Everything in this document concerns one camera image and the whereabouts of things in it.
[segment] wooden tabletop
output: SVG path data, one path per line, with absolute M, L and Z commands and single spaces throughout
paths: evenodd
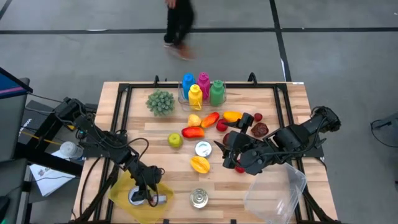
M 109 130 L 116 101 L 119 82 L 105 82 L 99 107 L 96 114 L 96 125 L 102 130 Z M 302 83 L 287 83 L 289 99 L 295 123 L 302 123 L 309 119 L 310 105 L 308 103 L 305 86 Z M 236 219 L 238 223 L 264 223 L 251 212 L 246 211 L 243 198 L 251 182 L 256 178 L 249 174 L 238 174 L 235 170 L 226 169 L 222 166 L 221 151 L 215 146 L 213 140 L 222 141 L 225 133 L 220 133 L 215 127 L 205 130 L 205 139 L 211 142 L 213 152 L 208 159 L 211 170 L 207 174 L 199 174 L 190 166 L 190 158 L 195 155 L 195 144 L 198 141 L 187 141 L 181 149 L 175 150 L 169 147 L 167 136 L 170 133 L 180 133 L 181 129 L 186 128 L 188 115 L 192 111 L 184 111 L 178 105 L 177 89 L 165 89 L 172 92 L 176 99 L 175 111 L 172 115 L 164 118 L 154 117 L 146 108 L 147 96 L 153 93 L 153 88 L 133 89 L 129 116 L 127 121 L 127 134 L 129 139 L 137 137 L 147 138 L 150 146 L 142 157 L 141 161 L 150 165 L 163 167 L 166 173 L 162 177 L 162 183 L 173 189 L 175 197 L 170 203 L 169 209 L 163 218 L 170 220 L 170 223 L 230 223 L 231 219 Z M 283 95 L 281 98 L 282 110 L 284 112 L 285 124 L 288 124 Z M 261 113 L 270 132 L 279 127 L 277 112 L 275 108 L 274 93 L 271 89 L 227 89 L 227 102 L 215 111 L 222 114 L 226 110 L 237 110 L 247 113 Z M 199 111 L 195 114 L 204 118 L 214 111 Z M 137 141 L 132 147 L 138 152 L 144 149 L 144 143 Z M 80 185 L 76 195 L 73 211 L 78 215 L 80 194 L 83 182 L 86 178 L 88 169 L 95 159 L 85 161 Z M 328 178 L 324 166 L 316 159 L 303 158 L 305 174 L 308 180 L 308 188 L 314 199 L 318 202 L 326 214 L 337 219 L 335 206 L 330 192 Z M 103 159 L 97 163 L 93 169 L 85 189 L 83 197 L 83 210 L 90 204 L 98 192 L 100 184 Z M 190 192 L 196 188 L 203 188 L 208 192 L 208 205 L 201 209 L 195 209 L 189 204 Z M 105 218 L 108 197 L 104 197 L 101 208 L 101 219 Z M 306 218 L 304 202 L 301 198 L 303 219 Z M 137 223 L 135 219 L 123 209 L 114 206 L 112 223 Z

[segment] gray floor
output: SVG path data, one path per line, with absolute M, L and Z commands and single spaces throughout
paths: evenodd
M 261 0 L 193 0 L 197 27 L 273 27 Z M 395 0 L 277 0 L 288 27 L 398 27 Z M 12 0 L 0 30 L 164 28 L 163 1 Z M 396 223 L 398 150 L 378 143 L 369 123 L 398 111 L 398 32 L 283 33 L 293 81 L 305 82 L 310 104 L 326 105 L 342 120 L 324 144 L 340 220 Z M 0 66 L 29 77 L 36 94 L 96 103 L 108 80 L 179 80 L 185 72 L 212 78 L 282 81 L 274 33 L 192 34 L 197 59 L 183 62 L 162 48 L 160 34 L 0 35 Z M 377 132 L 398 145 L 390 129 Z M 65 139 L 72 137 L 62 135 Z M 78 181 L 34 204 L 32 222 L 65 222 Z

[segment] floor line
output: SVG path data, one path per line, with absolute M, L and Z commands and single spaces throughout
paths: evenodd
M 0 30 L 0 35 L 10 34 L 164 34 L 166 29 L 96 29 L 96 30 Z M 214 27 L 194 28 L 191 33 L 260 33 L 275 32 L 274 28 Z
M 4 13 L 6 13 L 8 6 L 10 6 L 11 2 L 12 0 L 7 0 L 6 3 L 4 3 L 4 5 L 2 6 L 0 10 L 0 20 L 4 16 Z
M 281 32 L 398 32 L 398 27 L 281 28 Z
M 282 32 L 281 32 L 281 28 L 280 28 L 279 17 L 278 17 L 278 12 L 276 9 L 275 0 L 269 0 L 269 4 L 271 5 L 272 18 L 274 20 L 274 25 L 275 25 L 275 34 L 276 34 L 276 39 L 278 41 L 280 63 L 282 65 L 282 69 L 284 72 L 285 81 L 291 82 L 292 76 L 290 75 L 290 68 L 289 68 L 289 63 L 287 61 L 284 38 L 282 36 Z

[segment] white paper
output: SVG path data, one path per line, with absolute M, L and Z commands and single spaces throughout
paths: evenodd
M 69 161 L 69 158 L 65 157 L 60 151 L 54 152 L 52 153 L 52 155 Z M 61 177 L 58 179 L 43 179 L 36 182 L 39 186 L 40 192 L 44 197 L 49 196 L 52 192 L 56 191 L 62 185 L 66 184 L 69 180 L 72 180 L 72 178 L 75 177 L 74 175 L 66 174 L 57 170 L 52 170 L 50 168 L 39 166 L 36 164 L 30 165 L 30 171 L 32 171 L 35 180 L 40 180 L 46 177 Z

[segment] pink bottle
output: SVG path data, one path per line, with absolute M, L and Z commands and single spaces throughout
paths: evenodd
M 207 100 L 209 97 L 209 92 L 210 92 L 210 79 L 209 75 L 207 73 L 202 72 L 197 80 L 197 84 L 200 87 L 201 92 L 203 93 L 203 99 Z

